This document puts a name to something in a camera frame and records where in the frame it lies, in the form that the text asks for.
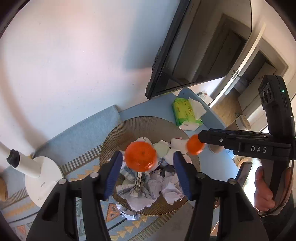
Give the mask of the person's right hand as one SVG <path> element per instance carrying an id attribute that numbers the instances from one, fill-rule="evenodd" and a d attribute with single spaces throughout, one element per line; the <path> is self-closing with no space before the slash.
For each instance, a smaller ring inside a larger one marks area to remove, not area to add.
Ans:
<path id="1" fill-rule="evenodd" d="M 292 192 L 292 167 L 286 169 L 285 171 L 285 188 L 284 194 L 281 199 L 283 201 L 283 205 L 288 202 L 289 195 Z M 269 189 L 267 184 L 264 181 L 264 169 L 260 166 L 255 172 L 255 187 L 256 191 L 254 193 L 254 206 L 260 212 L 267 212 L 270 209 L 275 208 L 276 204 L 273 200 L 273 192 Z"/>

